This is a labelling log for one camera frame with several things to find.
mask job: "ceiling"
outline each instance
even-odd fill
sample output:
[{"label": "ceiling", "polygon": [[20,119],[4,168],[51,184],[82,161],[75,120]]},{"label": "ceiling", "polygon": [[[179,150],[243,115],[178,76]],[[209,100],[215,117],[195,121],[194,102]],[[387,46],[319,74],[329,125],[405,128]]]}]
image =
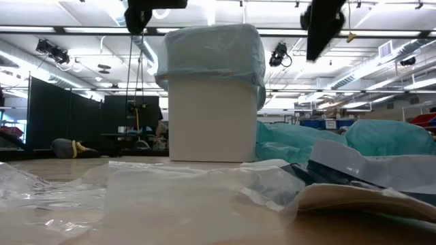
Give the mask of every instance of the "ceiling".
[{"label": "ceiling", "polygon": [[[116,26],[114,16],[123,13],[118,0],[0,0],[0,25],[47,25],[47,26],[84,26],[84,27],[113,27]],[[238,1],[222,0],[189,0],[185,10],[171,10],[167,17],[156,19],[153,17],[149,27],[192,27],[206,25],[228,25],[247,23],[256,27],[266,28],[300,28],[300,15],[307,6],[308,1],[256,1],[244,2],[240,7]],[[422,1],[424,7],[415,10],[417,1],[385,0],[362,1],[360,8],[357,1],[351,1],[350,12],[348,5],[343,6],[343,12],[350,19],[344,29],[395,29],[395,30],[427,30],[436,28],[436,0]],[[158,53],[164,37],[145,37],[151,49]],[[131,58],[129,81],[136,81],[138,74],[138,57],[140,50],[133,45],[130,53],[130,38],[126,36],[108,36],[103,40],[100,54],[101,36],[62,36],[62,35],[12,35],[1,34],[0,40],[13,45],[37,57],[41,62],[44,55],[35,51],[39,39],[47,39],[52,44],[68,50],[68,54],[80,61],[83,69],[75,72],[67,71],[70,75],[89,84],[89,87],[109,87],[118,84],[125,87],[129,71],[129,58]],[[267,88],[315,88],[319,87],[318,78],[334,78],[358,66],[368,58],[378,54],[378,47],[389,39],[355,39],[347,43],[344,39],[334,39],[323,55],[315,64],[308,64],[305,59],[306,39],[293,37],[263,37],[265,57],[268,62],[278,42],[285,42],[293,64],[290,68],[271,68],[267,65],[265,81]],[[409,42],[410,39],[397,39],[393,46]],[[425,64],[436,54],[430,50],[417,56],[417,65]],[[110,74],[100,74],[99,64],[112,67]],[[383,70],[369,74],[366,79],[381,82],[386,78],[398,74],[393,64]],[[157,87],[154,77],[144,72],[144,86]],[[166,97],[166,93],[150,92],[153,95]],[[299,96],[298,93],[285,95],[287,98]]]}]

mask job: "teal plastic sheet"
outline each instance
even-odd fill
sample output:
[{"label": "teal plastic sheet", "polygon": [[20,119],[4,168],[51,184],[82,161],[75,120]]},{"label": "teal plastic sheet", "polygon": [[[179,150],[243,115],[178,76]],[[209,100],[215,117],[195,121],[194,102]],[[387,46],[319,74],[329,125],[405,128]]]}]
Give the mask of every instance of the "teal plastic sheet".
[{"label": "teal plastic sheet", "polygon": [[433,137],[423,129],[393,120],[359,120],[345,134],[348,146],[364,156],[436,154]]},{"label": "teal plastic sheet", "polygon": [[287,123],[264,124],[258,121],[256,154],[263,160],[283,159],[306,163],[316,139],[334,140],[347,145],[345,138],[329,131]]}]

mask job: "crumpled plastic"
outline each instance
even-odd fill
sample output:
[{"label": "crumpled plastic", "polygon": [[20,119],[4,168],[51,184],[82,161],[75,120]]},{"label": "crumpled plastic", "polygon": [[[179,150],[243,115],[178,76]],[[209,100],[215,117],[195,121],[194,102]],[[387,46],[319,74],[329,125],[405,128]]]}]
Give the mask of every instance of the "crumpled plastic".
[{"label": "crumpled plastic", "polygon": [[306,163],[316,139],[333,140],[347,145],[343,136],[329,131],[258,121],[256,154],[262,160],[283,159],[288,163]]},{"label": "crumpled plastic", "polygon": [[65,184],[0,170],[0,237],[12,245],[208,244],[283,231],[305,186],[275,165],[110,162]]},{"label": "crumpled plastic", "polygon": [[363,156],[436,154],[436,143],[422,127],[393,120],[359,120],[345,134]]},{"label": "crumpled plastic", "polygon": [[265,99],[265,51],[250,24],[187,27],[165,35],[158,53],[156,83],[166,91],[168,81],[235,79],[257,89],[258,109]]}]

